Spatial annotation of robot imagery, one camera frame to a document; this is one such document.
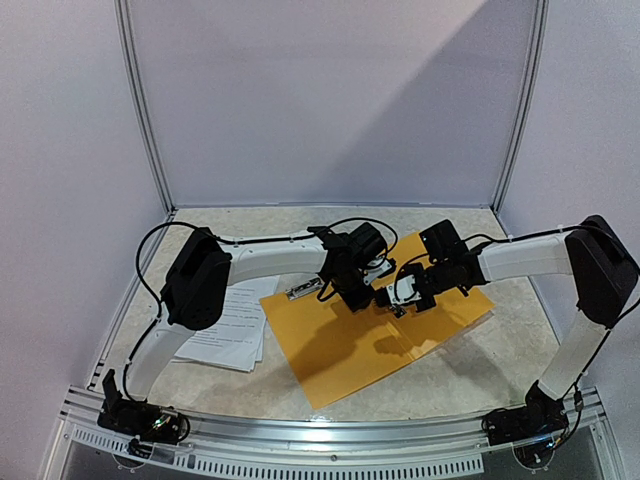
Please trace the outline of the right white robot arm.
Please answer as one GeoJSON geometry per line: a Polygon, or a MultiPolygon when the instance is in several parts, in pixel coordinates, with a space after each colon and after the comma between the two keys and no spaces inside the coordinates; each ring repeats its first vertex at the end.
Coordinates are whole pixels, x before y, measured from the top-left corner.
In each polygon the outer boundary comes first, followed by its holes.
{"type": "Polygon", "coordinates": [[[419,234],[422,265],[414,257],[375,294],[383,308],[426,311],[438,296],[512,279],[559,277],[571,283],[575,317],[548,366],[535,383],[543,396],[561,399],[579,381],[609,332],[632,311],[639,264],[600,215],[577,225],[556,227],[511,239],[478,235],[469,246],[449,220],[419,234]]]}

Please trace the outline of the orange file folder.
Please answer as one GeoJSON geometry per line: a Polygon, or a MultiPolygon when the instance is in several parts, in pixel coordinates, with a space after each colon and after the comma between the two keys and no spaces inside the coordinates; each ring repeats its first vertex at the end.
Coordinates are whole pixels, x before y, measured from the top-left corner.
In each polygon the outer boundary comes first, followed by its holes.
{"type": "Polygon", "coordinates": [[[454,289],[435,308],[397,318],[370,305],[353,313],[337,296],[325,303],[309,294],[280,293],[261,305],[279,346],[315,410],[341,400],[413,363],[474,326],[494,303],[479,289],[454,289]]]}

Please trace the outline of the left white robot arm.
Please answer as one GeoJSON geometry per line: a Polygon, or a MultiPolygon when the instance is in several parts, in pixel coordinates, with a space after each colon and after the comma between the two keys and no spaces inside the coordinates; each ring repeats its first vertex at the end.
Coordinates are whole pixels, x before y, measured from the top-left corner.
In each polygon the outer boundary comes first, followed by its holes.
{"type": "Polygon", "coordinates": [[[373,300],[373,281],[395,269],[392,245],[369,221],[351,232],[316,226],[293,234],[232,239],[207,227],[191,230],[154,296],[155,318],[123,366],[110,369],[102,380],[104,394],[116,398],[109,415],[128,434],[148,426],[148,412],[138,403],[147,399],[178,350],[219,321],[228,287],[271,276],[315,274],[358,312],[373,300]]]}

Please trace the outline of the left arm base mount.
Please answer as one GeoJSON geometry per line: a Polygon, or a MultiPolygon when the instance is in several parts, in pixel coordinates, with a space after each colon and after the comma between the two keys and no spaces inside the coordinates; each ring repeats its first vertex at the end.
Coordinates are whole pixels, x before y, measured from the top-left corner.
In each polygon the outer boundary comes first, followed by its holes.
{"type": "Polygon", "coordinates": [[[137,437],[139,441],[177,445],[191,433],[189,418],[173,407],[161,407],[146,401],[124,397],[118,390],[115,370],[102,381],[104,401],[98,415],[101,428],[137,437]]]}

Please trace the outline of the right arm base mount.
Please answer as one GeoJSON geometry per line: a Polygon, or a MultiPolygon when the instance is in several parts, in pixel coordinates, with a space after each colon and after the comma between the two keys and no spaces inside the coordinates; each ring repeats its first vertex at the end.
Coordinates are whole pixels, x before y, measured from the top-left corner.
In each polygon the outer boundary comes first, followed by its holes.
{"type": "Polygon", "coordinates": [[[569,425],[563,399],[554,400],[545,394],[530,392],[525,405],[517,408],[495,409],[481,419],[481,429],[487,435],[491,446],[518,442],[534,437],[551,437],[561,431],[557,439],[550,439],[548,449],[557,449],[565,443],[579,426],[584,401],[582,392],[576,391],[573,405],[577,413],[573,426],[569,425]]]}

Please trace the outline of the chrome folder spring clip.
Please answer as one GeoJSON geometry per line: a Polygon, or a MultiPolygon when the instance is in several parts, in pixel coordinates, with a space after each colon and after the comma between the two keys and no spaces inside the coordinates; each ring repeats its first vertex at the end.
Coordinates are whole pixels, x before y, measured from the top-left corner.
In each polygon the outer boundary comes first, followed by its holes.
{"type": "Polygon", "coordinates": [[[392,305],[390,309],[396,318],[401,318],[407,313],[407,309],[402,305],[392,305]]]}

